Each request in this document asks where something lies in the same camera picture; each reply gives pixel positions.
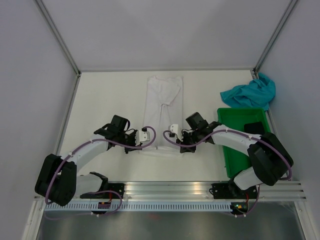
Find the white t shirt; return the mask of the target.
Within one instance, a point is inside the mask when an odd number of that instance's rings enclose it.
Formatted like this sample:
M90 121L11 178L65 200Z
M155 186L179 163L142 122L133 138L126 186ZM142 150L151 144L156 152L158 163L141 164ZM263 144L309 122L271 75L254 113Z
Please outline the white t shirt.
M152 157L177 157L180 148L165 140L163 132L173 124L183 125L183 77L149 77L143 125L153 127L156 139L140 153Z

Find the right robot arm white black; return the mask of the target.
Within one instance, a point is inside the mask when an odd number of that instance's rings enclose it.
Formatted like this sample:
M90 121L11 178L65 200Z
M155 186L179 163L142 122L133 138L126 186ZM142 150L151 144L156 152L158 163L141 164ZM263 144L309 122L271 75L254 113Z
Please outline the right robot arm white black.
M246 133L217 121L208 123L198 112L186 121L190 130L178 130L176 138L182 153L193 153L197 145L210 143L228 147L249 158L251 166L238 171L229 180L228 192L231 196L239 198L250 187L260 184L273 186L292 177L294 161L273 133Z

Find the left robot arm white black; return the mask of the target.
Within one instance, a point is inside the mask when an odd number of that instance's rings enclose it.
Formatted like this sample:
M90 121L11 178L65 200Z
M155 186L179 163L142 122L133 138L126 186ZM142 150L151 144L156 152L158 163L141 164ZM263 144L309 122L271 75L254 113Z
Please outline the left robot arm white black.
M91 171L79 171L91 160L112 147L120 146L125 153L140 150L140 130L130 127L130 121L114 115L111 122L94 131L90 140L65 155L47 155L44 159L34 190L44 197L47 205L67 205L74 196L82 199L109 198L113 196L109 179Z

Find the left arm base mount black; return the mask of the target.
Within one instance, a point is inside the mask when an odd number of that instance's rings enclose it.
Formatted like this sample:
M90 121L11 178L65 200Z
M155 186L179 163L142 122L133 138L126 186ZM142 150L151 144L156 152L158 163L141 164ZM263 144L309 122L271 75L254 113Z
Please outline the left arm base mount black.
M113 200L123 198L125 193L124 183L103 183L96 191L87 191L80 195L81 199Z

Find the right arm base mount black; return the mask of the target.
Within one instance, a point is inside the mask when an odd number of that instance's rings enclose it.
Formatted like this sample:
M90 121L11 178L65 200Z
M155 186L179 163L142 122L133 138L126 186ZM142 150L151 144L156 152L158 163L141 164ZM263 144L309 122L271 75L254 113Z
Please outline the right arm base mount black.
M216 200L251 200L258 196L258 190L255 186L241 190L235 184L227 182L212 183L209 192Z

